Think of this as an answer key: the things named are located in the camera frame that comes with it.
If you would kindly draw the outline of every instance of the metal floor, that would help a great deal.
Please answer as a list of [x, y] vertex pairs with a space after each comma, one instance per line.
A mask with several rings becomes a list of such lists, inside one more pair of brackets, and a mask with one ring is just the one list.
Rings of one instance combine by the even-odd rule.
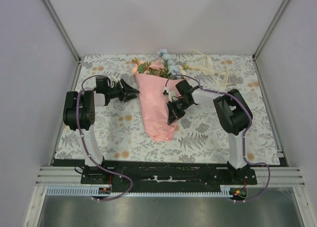
[[[260, 190], [249, 188], [248, 195]], [[261, 199], [234, 204], [204, 197], [47, 196], [38, 227], [303, 227], [292, 188], [269, 189]]]

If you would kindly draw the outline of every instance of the cream ribbon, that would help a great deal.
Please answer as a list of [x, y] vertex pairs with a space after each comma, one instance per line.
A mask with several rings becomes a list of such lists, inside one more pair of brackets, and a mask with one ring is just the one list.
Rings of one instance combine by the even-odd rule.
[[[222, 70], [222, 71], [216, 71], [214, 69], [214, 66], [213, 66], [213, 63], [212, 63], [212, 59], [211, 59], [211, 57], [209, 55], [206, 55], [206, 54], [204, 54], [202, 52], [199, 52], [197, 50], [190, 50], [189, 51], [189, 55], [191, 55], [192, 53], [197, 53], [197, 54], [202, 55], [202, 57], [201, 57], [201, 65], [188, 64], [188, 67], [192, 68], [192, 69], [196, 69], [196, 70], [201, 70], [203, 72], [203, 74], [205, 74], [205, 75], [210, 75], [211, 78], [214, 80], [214, 82], [218, 86], [221, 86], [221, 90], [222, 91], [225, 90], [227, 85], [232, 85], [232, 84], [237, 83], [237, 79], [236, 79], [235, 82], [228, 83], [228, 79], [229, 79], [229, 75], [230, 75], [229, 69], [226, 68], [225, 70]], [[220, 84], [219, 81], [216, 79], [215, 74], [219, 74], [219, 75], [223, 75], [224, 76], [222, 84]]]

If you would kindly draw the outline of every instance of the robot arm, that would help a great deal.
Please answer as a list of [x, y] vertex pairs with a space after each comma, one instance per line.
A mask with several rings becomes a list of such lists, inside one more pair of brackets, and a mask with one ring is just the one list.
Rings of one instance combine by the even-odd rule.
[[[249, 125], [249, 119], [242, 108], [235, 100], [227, 95], [219, 95], [192, 87], [186, 80], [179, 82], [176, 89], [181, 95], [177, 101], [169, 101], [168, 124], [172, 124], [185, 115], [185, 110], [191, 105], [203, 104], [214, 106], [219, 118], [221, 127], [228, 133], [229, 161], [230, 168], [242, 169], [247, 163], [243, 159], [242, 132]], [[236, 97], [247, 109], [251, 117], [253, 115], [237, 89], [228, 92]]]
[[[95, 106], [107, 106], [110, 100], [114, 98], [127, 102], [137, 98], [137, 94], [140, 92], [129, 86], [123, 79], [119, 82], [117, 80], [111, 81], [105, 76], [96, 77], [96, 88], [94, 90], [95, 92], [85, 91], [80, 97], [79, 124], [85, 136], [85, 144], [89, 154], [97, 164], [101, 165], [104, 161], [104, 156], [97, 145], [93, 127], [95, 123]], [[63, 121], [65, 125], [75, 131], [81, 149], [85, 152], [76, 122], [77, 96], [77, 92], [67, 92]], [[89, 157], [85, 158], [85, 165], [89, 167], [96, 166]]]

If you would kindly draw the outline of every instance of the floral tablecloth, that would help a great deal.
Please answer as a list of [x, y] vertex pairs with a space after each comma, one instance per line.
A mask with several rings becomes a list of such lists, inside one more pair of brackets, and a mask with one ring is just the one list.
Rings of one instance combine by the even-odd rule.
[[[132, 59], [155, 61], [157, 55], [88, 55], [82, 60], [76, 91], [82, 81], [91, 75], [113, 75], [123, 78], [129, 85], [137, 88]], [[250, 56], [218, 56], [212, 61], [216, 70], [229, 68], [235, 73], [236, 84], [227, 90], [237, 88], [253, 115], [254, 122], [247, 133], [247, 154], [250, 162], [266, 162], [278, 165], [279, 160], [268, 121], [254, 63]], [[200, 64], [201, 56], [176, 55], [179, 65]], [[200, 71], [187, 70], [206, 88], [220, 89], [209, 75]], [[85, 83], [93, 89], [95, 80]], [[185, 163], [225, 163], [229, 158], [227, 134], [221, 128], [215, 109], [204, 105], [191, 106], [185, 116], [178, 121], [172, 141], [155, 142], [144, 131], [139, 99], [127, 103], [111, 100], [107, 107], [96, 107], [94, 124], [97, 143], [106, 160], [185, 162]], [[84, 159], [79, 141], [73, 131], [64, 127], [55, 158]]]

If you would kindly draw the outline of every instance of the white wall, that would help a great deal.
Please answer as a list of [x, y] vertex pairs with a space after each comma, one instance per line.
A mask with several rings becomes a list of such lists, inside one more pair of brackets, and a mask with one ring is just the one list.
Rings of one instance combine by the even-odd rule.
[[292, 0], [259, 57], [286, 154], [317, 210], [317, 4]]
[[282, 0], [51, 0], [85, 54], [251, 55]]
[[75, 60], [40, 0], [0, 0], [0, 223], [22, 226]]

